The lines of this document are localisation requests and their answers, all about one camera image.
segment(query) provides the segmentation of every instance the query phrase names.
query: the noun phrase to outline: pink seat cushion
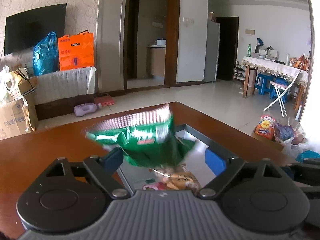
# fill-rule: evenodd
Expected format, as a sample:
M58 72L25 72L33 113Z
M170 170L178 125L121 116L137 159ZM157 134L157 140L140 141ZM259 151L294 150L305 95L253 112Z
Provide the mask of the pink seat cushion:
M275 87L279 87L279 88L282 88L282 89L286 89L288 87L287 85L279 84L279 83L276 83L276 82L273 82L273 81L270 81L270 85L273 85Z

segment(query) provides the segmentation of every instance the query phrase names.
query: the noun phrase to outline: doorway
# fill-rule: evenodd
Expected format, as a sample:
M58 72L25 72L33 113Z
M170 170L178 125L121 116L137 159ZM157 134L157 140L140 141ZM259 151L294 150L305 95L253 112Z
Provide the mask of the doorway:
M124 20L126 92L170 87L176 83L180 0L149 1L127 0L126 2Z
M238 51L239 17L217 17L217 23L220 23L217 78L233 80Z
M129 0L127 32L127 77L137 78L137 36L140 0Z

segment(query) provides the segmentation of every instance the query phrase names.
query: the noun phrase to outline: metal bolt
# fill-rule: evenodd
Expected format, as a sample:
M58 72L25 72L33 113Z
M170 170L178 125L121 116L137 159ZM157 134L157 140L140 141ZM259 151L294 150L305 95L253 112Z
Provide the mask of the metal bolt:
M124 188L114 189L112 195L114 197L125 197L128 194L128 191Z
M201 197L213 197L216 192L212 188L203 188L200 190Z

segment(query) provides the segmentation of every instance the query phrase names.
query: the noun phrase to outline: tile floor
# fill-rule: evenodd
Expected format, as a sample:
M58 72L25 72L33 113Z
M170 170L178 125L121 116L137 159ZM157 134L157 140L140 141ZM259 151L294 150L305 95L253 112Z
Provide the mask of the tile floor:
M143 88L164 85L164 79L146 78L146 79L129 79L127 88Z
M129 93L115 97L114 105L105 106L94 114L83 117L68 114L43 120L40 122L39 130L145 106L178 101L250 135L259 122L263 109L272 100L269 99L268 94L261 96L257 92L254 96L243 99L242 94L239 93L242 91L240 87L239 82L218 80L215 83L204 85ZM288 116L293 116L293 104L286 103L285 106ZM278 103L273 105L269 112L277 119L281 118Z

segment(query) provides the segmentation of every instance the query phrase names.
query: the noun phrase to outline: gray refrigerator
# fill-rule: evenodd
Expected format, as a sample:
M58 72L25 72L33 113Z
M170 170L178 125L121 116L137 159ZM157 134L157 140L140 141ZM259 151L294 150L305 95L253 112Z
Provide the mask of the gray refrigerator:
M215 82L219 60L220 23L208 20L207 49L205 54L204 82Z

